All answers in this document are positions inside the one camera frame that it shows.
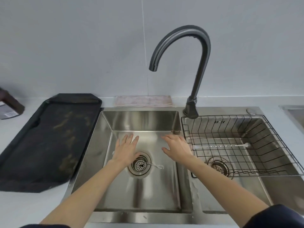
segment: double bowl sink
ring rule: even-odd
[[[194,155],[268,205],[304,215],[303,169],[260,109],[253,109],[259,115],[248,115],[245,107],[201,107],[202,116],[193,120],[183,108],[105,108],[66,196],[107,164],[118,138],[133,133],[141,155],[112,182],[89,222],[234,224],[204,185],[162,152],[168,145],[161,136],[178,134],[195,146]],[[233,146],[246,142],[250,147]]]

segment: white label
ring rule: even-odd
[[[7,116],[8,118],[11,118],[11,117],[15,117],[15,116],[17,116],[19,114],[17,112],[15,112],[15,111],[12,111],[12,112],[6,113],[4,115]]]

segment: dark blue sleeve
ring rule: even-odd
[[[43,225],[43,224],[30,224],[21,228],[70,228],[67,225]]]
[[[304,228],[304,218],[284,205],[275,205],[254,215],[244,228]]]

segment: hand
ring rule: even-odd
[[[178,135],[167,134],[165,136],[162,136],[162,139],[168,143],[170,148],[170,150],[168,150],[165,147],[162,147],[162,150],[173,161],[183,164],[188,157],[193,156],[192,151],[185,138]]]
[[[124,168],[130,165],[140,155],[140,153],[135,153],[135,148],[139,136],[136,136],[134,138],[134,141],[131,143],[132,138],[133,134],[129,137],[128,135],[125,135],[121,141],[121,144],[119,144],[119,139],[116,141],[115,151],[112,160],[122,164]]]

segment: towel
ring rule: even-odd
[[[172,107],[171,96],[116,96],[115,107]]]

